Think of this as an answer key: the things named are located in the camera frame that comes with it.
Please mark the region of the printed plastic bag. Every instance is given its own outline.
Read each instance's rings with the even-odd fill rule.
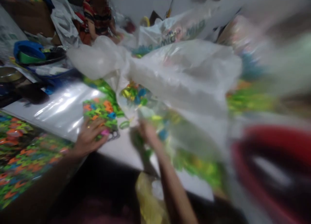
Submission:
[[[14,44],[22,40],[28,38],[0,5],[0,60],[9,61],[9,57],[13,56]]]
[[[125,46],[133,54],[145,55],[175,42],[204,39],[213,32],[207,27],[207,21],[217,10],[216,5],[208,2],[151,27],[140,26],[134,34],[122,31],[124,39],[120,45]]]

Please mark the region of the finger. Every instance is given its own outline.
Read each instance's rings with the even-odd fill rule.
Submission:
[[[103,136],[98,142],[94,144],[94,150],[98,150],[103,144],[107,142],[109,135]]]
[[[90,118],[87,117],[87,118],[84,120],[83,124],[81,125],[81,130],[85,130],[85,129],[87,128],[89,121],[90,121]]]
[[[107,129],[106,126],[103,127],[99,127],[94,129],[91,133],[90,133],[90,138],[94,139],[97,135],[101,134],[102,131],[104,131],[105,129]]]
[[[101,125],[102,123],[105,123],[104,119],[101,118],[97,118],[95,121],[93,121],[90,125],[90,129],[94,130],[96,129],[99,125]]]

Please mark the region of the yellow plastic piece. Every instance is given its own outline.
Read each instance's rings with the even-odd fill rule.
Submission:
[[[130,92],[127,91],[126,89],[124,89],[124,90],[122,90],[122,95],[123,95],[123,97],[128,98],[130,96]]]
[[[143,17],[140,21],[141,26],[150,27],[150,21],[148,17]]]

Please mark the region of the plastic bag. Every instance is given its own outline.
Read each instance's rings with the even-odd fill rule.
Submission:
[[[195,8],[167,18],[151,27],[140,26],[134,34],[124,33],[120,45],[133,54],[145,55],[157,48],[179,41],[206,38],[213,29],[207,27],[207,21],[218,10],[216,5],[208,2]]]
[[[124,47],[112,47],[111,43],[107,37],[96,39],[98,49],[109,50],[109,55],[104,57],[87,57],[86,50],[94,50],[88,46],[71,49],[67,55],[86,76],[89,74],[86,69],[94,66],[97,72],[89,78],[103,77],[111,85],[129,119],[137,117],[137,106],[129,106],[122,91],[133,80],[156,96],[154,99],[163,101],[207,134],[211,145],[225,145],[228,126],[225,95],[241,73],[241,60],[233,55],[231,47],[191,40],[165,46],[136,59]],[[197,155],[206,154],[206,150],[202,150],[192,151]]]
[[[160,180],[140,173],[135,184],[140,205],[141,223],[169,224]]]
[[[13,56],[14,44],[17,41],[28,40],[15,21],[0,5],[0,60],[9,61]]]
[[[80,23],[83,21],[74,13],[68,0],[52,0],[52,2],[55,8],[52,10],[51,19],[62,44],[68,47],[82,44],[72,20],[78,20]]]

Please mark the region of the clothing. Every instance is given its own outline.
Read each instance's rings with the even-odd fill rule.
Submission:
[[[111,21],[111,9],[106,7],[102,14],[98,14],[92,7],[92,0],[83,1],[83,10],[86,20],[94,23],[97,35],[109,36],[108,28]]]

